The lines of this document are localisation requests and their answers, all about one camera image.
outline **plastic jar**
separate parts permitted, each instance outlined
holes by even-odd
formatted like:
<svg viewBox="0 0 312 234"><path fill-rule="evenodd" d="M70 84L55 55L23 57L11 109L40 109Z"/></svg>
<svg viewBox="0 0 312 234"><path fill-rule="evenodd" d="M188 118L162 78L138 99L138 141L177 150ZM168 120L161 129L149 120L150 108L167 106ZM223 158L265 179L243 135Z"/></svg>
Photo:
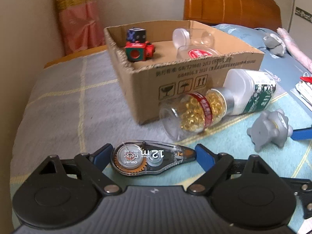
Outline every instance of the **plastic jar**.
<svg viewBox="0 0 312 234"><path fill-rule="evenodd" d="M220 53L214 50L214 41L213 35L205 29L177 28L172 34L177 59L219 55Z"/></svg>
<svg viewBox="0 0 312 234"><path fill-rule="evenodd" d="M276 90L276 82L266 72L237 68L228 71L223 87L234 97L230 115L237 115L262 111Z"/></svg>
<svg viewBox="0 0 312 234"><path fill-rule="evenodd" d="M160 106L160 118L169 138L180 141L202 132L232 112L234 98L226 88L215 88L205 95L190 93Z"/></svg>

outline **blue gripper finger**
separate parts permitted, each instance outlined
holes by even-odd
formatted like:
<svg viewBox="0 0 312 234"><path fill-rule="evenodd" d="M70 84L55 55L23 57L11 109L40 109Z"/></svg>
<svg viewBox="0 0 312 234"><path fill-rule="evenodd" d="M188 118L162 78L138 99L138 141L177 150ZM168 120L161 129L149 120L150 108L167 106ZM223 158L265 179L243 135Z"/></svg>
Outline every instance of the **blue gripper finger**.
<svg viewBox="0 0 312 234"><path fill-rule="evenodd" d="M312 128L295 129L291 139L295 141L312 139Z"/></svg>
<svg viewBox="0 0 312 234"><path fill-rule="evenodd" d="M112 151L113 146L111 144L105 144L103 147L91 154L89 156L89 160L102 172L110 163L110 155L112 154Z"/></svg>
<svg viewBox="0 0 312 234"><path fill-rule="evenodd" d="M199 165L207 172L211 167L213 167L218 161L218 156L207 149L202 144L197 144L195 146L196 160Z"/></svg>

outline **gray stuffed animal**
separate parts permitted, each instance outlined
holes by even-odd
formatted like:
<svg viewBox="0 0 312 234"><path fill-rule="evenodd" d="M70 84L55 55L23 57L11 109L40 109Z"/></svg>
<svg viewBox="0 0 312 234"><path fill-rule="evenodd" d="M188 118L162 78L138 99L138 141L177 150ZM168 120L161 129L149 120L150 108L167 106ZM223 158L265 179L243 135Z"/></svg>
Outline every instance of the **gray stuffed animal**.
<svg viewBox="0 0 312 234"><path fill-rule="evenodd" d="M288 125L288 117L282 109L277 109L275 112L263 111L252 127L247 129L247 134L255 144L256 152L261 151L261 148L269 142L283 148L287 137L292 133L293 128Z"/></svg>
<svg viewBox="0 0 312 234"><path fill-rule="evenodd" d="M266 33L263 37L263 42L271 53L278 56L284 56L286 52L286 45L276 34Z"/></svg>

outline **fragile symbol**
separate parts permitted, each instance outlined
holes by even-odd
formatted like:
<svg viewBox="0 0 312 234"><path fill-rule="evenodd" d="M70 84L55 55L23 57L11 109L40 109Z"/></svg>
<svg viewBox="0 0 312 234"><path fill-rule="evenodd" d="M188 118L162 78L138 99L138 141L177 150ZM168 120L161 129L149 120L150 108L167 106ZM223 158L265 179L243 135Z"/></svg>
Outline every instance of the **fragile symbol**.
<svg viewBox="0 0 312 234"><path fill-rule="evenodd" d="M177 93L181 94L191 90L193 84L193 78L185 79L179 82Z"/></svg>
<svg viewBox="0 0 312 234"><path fill-rule="evenodd" d="M175 83L166 84L159 87L159 100L174 96Z"/></svg>
<svg viewBox="0 0 312 234"><path fill-rule="evenodd" d="M207 83L207 78L208 78L208 75L196 77L194 89L204 87Z"/></svg>

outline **cardboard box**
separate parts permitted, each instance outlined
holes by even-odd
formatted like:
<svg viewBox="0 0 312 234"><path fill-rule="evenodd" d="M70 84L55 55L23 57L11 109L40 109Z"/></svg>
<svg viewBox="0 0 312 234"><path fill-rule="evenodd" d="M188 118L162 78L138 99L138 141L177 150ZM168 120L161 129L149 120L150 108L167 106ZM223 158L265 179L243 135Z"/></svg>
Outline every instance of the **cardboard box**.
<svg viewBox="0 0 312 234"><path fill-rule="evenodd" d="M146 29L146 39L155 45L154 57L129 62L123 47L127 30ZM215 49L222 55L177 61L172 43L176 28L207 29L215 37ZM150 21L104 29L110 58L132 116L139 124L159 116L159 103L194 91L221 87L231 68L259 70L264 53L242 40L196 21Z"/></svg>

